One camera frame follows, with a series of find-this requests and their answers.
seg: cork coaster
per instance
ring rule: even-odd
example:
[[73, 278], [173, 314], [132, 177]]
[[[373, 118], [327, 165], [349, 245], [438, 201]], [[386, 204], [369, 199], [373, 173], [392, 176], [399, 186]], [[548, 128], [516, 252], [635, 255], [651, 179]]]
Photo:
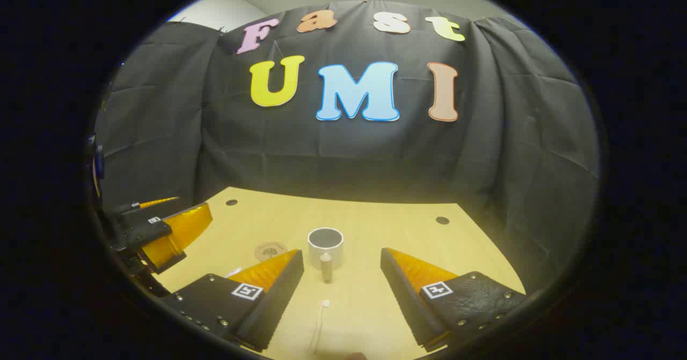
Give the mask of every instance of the cork coaster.
[[287, 248], [279, 242], [265, 242], [255, 248], [255, 257], [260, 262], [287, 252]]

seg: white cup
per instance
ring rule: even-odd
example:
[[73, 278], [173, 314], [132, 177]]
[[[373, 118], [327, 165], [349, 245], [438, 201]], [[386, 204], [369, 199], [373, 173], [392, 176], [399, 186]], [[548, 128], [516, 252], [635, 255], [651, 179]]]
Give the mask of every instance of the white cup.
[[320, 227], [308, 233], [308, 246], [310, 263], [317, 270], [322, 269], [319, 257], [328, 253], [332, 258], [332, 269], [341, 267], [344, 262], [343, 247], [344, 235], [339, 230], [331, 227]]

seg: yellow table surface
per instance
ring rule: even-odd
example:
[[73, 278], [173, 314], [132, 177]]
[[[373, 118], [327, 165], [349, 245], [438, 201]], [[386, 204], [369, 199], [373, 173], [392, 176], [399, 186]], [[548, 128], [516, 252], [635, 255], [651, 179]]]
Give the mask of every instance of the yellow table surface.
[[[229, 199], [237, 204], [227, 206]], [[267, 350], [277, 360], [344, 359], [362, 352], [368, 360], [418, 358], [415, 343], [386, 277], [381, 248], [390, 247], [462, 275], [477, 270], [525, 293], [503, 254], [454, 203], [399, 204], [331, 201], [228, 187], [208, 200], [213, 222], [186, 248], [187, 258], [155, 275], [175, 292], [205, 274], [225, 276], [260, 263], [255, 248], [279, 242], [300, 248], [305, 272]], [[448, 225], [436, 218], [444, 216]], [[344, 263], [333, 282], [309, 264], [307, 235], [319, 227], [343, 233]], [[308, 351], [323, 299], [317, 352]]]

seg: light blue letter m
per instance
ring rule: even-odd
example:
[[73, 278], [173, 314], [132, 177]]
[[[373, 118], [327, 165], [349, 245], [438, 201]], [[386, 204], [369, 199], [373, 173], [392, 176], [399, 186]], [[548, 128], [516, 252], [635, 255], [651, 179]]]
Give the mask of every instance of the light blue letter m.
[[317, 120], [338, 120], [341, 111], [337, 108], [337, 96], [349, 119], [355, 117], [368, 98], [368, 107], [363, 118], [373, 121], [395, 121], [400, 113], [393, 107], [393, 74], [398, 66], [393, 62], [373, 62], [363, 72], [356, 84], [344, 65], [330, 65], [319, 69], [324, 77], [322, 108], [317, 111]]

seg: black cloth backdrop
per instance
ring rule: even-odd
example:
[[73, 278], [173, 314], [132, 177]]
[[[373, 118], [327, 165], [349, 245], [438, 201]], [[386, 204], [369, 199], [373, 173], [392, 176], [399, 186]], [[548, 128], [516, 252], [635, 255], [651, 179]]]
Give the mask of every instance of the black cloth backdrop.
[[[330, 9], [337, 24], [296, 31]], [[378, 11], [412, 30], [373, 27]], [[457, 23], [464, 42], [441, 37], [427, 16]], [[278, 18], [260, 47], [236, 55], [243, 28]], [[288, 103], [251, 100], [249, 68], [303, 55]], [[356, 81], [393, 62], [393, 122], [319, 121], [323, 80], [343, 64]], [[458, 119], [432, 120], [427, 62], [458, 72]], [[527, 292], [562, 270], [586, 234], [600, 173], [597, 118], [550, 47], [510, 16], [470, 21], [405, 3], [344, 1], [267, 16], [227, 33], [165, 23], [134, 50], [96, 123], [105, 148], [105, 206], [182, 196], [204, 201], [227, 186], [351, 201], [457, 203], [494, 240]]]

